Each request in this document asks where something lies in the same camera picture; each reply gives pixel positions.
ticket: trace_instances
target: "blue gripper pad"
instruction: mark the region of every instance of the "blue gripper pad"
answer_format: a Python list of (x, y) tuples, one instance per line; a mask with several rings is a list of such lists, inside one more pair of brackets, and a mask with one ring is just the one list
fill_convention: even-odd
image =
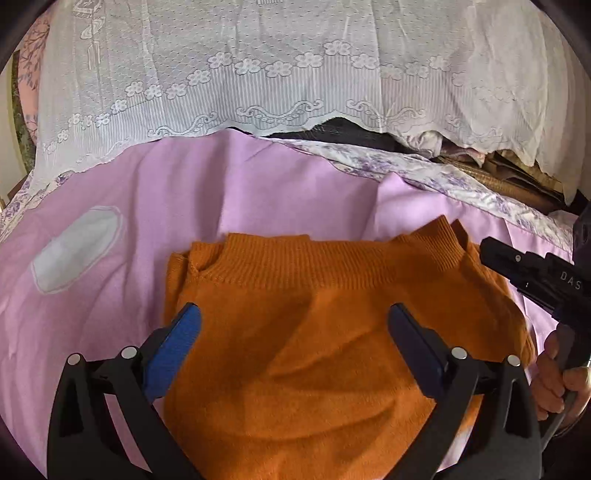
[(144, 368), (144, 395), (150, 403), (166, 395), (201, 332), (201, 310), (187, 303), (170, 333)]
[(444, 396), (447, 345), (434, 331), (421, 327), (403, 304), (390, 307), (388, 332), (408, 365), (423, 395)]

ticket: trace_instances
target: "human hand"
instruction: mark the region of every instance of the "human hand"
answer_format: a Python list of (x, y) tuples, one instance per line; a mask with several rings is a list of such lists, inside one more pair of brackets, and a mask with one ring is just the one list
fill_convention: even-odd
[(561, 374), (555, 360), (559, 347), (555, 330), (548, 335), (544, 342), (544, 351), (536, 361), (538, 375), (531, 382), (531, 391), (536, 403), (538, 420), (547, 419), (548, 413), (560, 413), (564, 410), (562, 396), (565, 389), (577, 392), (577, 398), (561, 424), (561, 427), (567, 427), (582, 414), (589, 403), (591, 368), (572, 368)]

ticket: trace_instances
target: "orange sweater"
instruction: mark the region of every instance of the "orange sweater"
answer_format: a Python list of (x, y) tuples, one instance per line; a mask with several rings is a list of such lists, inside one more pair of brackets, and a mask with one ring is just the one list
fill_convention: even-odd
[(188, 301), (203, 315), (164, 419), (207, 480), (384, 477), (433, 408), (389, 337), (393, 303), (476, 358), (534, 357), (504, 279), (444, 217), (389, 242), (195, 243), (166, 301), (167, 321)]

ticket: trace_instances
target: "pink bed sheet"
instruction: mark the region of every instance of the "pink bed sheet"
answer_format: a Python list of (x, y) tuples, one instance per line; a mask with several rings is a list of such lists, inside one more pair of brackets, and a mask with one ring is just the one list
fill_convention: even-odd
[[(33, 261), (93, 208), (115, 212), (113, 241), (67, 286), (44, 293)], [(72, 175), (27, 211), (0, 245), (0, 414), (45, 472), (48, 422), (65, 359), (72, 352), (106, 358), (141, 344), (161, 324), (170, 254), (195, 240), (243, 232), (385, 241), (439, 215), (459, 219), (476, 242), (492, 235), (523, 251), (568, 258), (502, 219), (411, 187), (395, 174), (381, 183), (350, 176), (322, 157), (238, 131), (131, 147), (109, 164)], [(515, 299), (540, 347), (555, 323)], [(124, 432), (120, 417), (116, 423)], [(447, 463), (457, 458), (463, 440)], [(142, 465), (128, 433), (124, 444)]]

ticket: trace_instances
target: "lace fabric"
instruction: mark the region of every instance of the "lace fabric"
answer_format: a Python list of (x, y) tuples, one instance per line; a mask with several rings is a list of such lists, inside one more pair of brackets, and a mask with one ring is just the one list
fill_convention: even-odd
[(165, 136), (269, 135), (340, 116), (404, 144), (436, 131), (511, 149), (556, 174), (569, 200), (588, 83), (529, 0), (64, 0), (31, 188)]

